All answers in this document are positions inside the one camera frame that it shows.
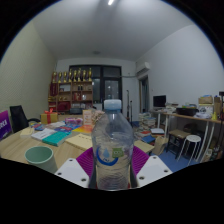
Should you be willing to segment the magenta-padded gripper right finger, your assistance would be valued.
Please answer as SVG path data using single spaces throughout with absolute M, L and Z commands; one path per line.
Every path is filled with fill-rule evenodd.
M 138 147 L 133 148 L 130 167 L 131 188 L 143 187 L 171 173 L 172 171 L 158 156 L 149 156 Z

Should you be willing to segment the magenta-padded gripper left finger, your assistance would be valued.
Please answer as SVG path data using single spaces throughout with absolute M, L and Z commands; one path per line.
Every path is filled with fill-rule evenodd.
M 55 175 L 81 187 L 95 189 L 96 172 L 93 149 L 87 149 L 76 159 L 67 159 Z

